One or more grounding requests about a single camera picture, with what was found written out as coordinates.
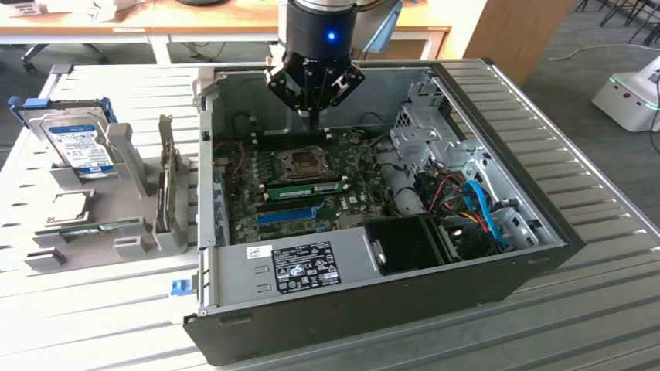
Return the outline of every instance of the blue pcie slot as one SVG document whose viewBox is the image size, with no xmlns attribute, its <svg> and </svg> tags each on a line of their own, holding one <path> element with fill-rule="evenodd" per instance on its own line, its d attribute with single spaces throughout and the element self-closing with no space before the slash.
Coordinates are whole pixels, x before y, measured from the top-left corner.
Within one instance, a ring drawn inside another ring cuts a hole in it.
<svg viewBox="0 0 660 371">
<path fill-rule="evenodd" d="M 323 202 L 319 206 L 313 206 L 309 209 L 289 210 L 289 211 L 281 211 L 279 213 L 268 213 L 268 214 L 257 215 L 257 223 L 265 224 L 265 223 L 288 222 L 291 220 L 300 220 L 300 219 L 316 219 L 316 214 L 319 213 L 319 209 L 324 205 L 325 202 Z"/>
</svg>

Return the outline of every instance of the label sticker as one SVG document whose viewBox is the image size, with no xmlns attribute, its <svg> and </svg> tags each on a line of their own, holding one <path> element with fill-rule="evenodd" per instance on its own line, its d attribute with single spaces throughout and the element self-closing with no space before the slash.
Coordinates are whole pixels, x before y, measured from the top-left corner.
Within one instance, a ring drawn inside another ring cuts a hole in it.
<svg viewBox="0 0 660 371">
<path fill-rule="evenodd" d="M 96 142 L 97 132 L 92 125 L 56 126 L 48 129 L 52 143 L 72 168 L 81 172 L 107 172 L 112 169 L 107 149 Z"/>
<path fill-rule="evenodd" d="M 252 246 L 248 247 L 247 251 L 248 251 L 248 259 L 269 257 L 272 253 L 272 245 Z"/>
<path fill-rule="evenodd" d="M 281 294 L 341 283 L 331 242 L 273 250 L 272 263 Z"/>
<path fill-rule="evenodd" d="M 305 191 L 292 191 L 292 192 L 283 192 L 280 193 L 280 197 L 284 198 L 284 197 L 297 197 L 297 196 L 307 196 L 307 195 L 311 195 L 312 194 L 312 191 L 311 190 L 305 190 Z"/>
<path fill-rule="evenodd" d="M 143 28 L 139 27 L 115 27 L 113 32 L 144 32 Z"/>
<path fill-rule="evenodd" d="M 315 192 L 336 191 L 339 188 L 339 183 L 317 184 L 313 186 Z"/>
</svg>

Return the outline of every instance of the motherboard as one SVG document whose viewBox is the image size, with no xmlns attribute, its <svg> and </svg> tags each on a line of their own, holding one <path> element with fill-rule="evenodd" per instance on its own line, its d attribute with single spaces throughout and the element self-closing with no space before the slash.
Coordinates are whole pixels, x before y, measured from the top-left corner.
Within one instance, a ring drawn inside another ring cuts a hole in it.
<svg viewBox="0 0 660 371">
<path fill-rule="evenodd" d="M 321 233 L 396 213 L 361 130 L 219 141 L 229 243 Z"/>
</svg>

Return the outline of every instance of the green ram module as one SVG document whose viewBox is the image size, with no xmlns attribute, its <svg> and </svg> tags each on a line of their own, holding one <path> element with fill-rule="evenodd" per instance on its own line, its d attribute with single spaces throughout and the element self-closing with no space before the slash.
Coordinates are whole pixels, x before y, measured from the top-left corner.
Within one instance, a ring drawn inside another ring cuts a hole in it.
<svg viewBox="0 0 660 371">
<path fill-rule="evenodd" d="M 292 199 L 295 197 L 308 197 L 319 195 L 332 195 L 344 191 L 347 182 L 339 180 L 307 185 L 289 185 L 284 187 L 268 188 L 267 193 L 271 199 Z"/>
</svg>

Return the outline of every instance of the white sticker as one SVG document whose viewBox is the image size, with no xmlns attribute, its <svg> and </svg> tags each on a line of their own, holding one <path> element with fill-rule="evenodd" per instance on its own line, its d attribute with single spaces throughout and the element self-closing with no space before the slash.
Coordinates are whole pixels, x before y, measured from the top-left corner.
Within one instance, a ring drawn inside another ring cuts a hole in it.
<svg viewBox="0 0 660 371">
<path fill-rule="evenodd" d="M 112 29 L 115 32 L 144 32 L 144 29 L 135 27 L 115 27 Z"/>
<path fill-rule="evenodd" d="M 311 190 L 307 190 L 307 191 L 295 191 L 295 192 L 283 192 L 283 193 L 280 193 L 280 197 L 307 196 L 307 195 L 311 195 L 311 194 L 312 194 L 312 191 Z"/>
<path fill-rule="evenodd" d="M 48 129 L 52 143 L 72 168 L 87 173 L 112 169 L 107 149 L 96 142 L 97 132 L 92 125 L 56 126 Z"/>
<path fill-rule="evenodd" d="M 248 247 L 248 259 L 269 257 L 272 255 L 272 245 Z"/>
<path fill-rule="evenodd" d="M 339 188 L 339 183 L 317 184 L 313 186 L 315 192 L 335 191 Z"/>
</svg>

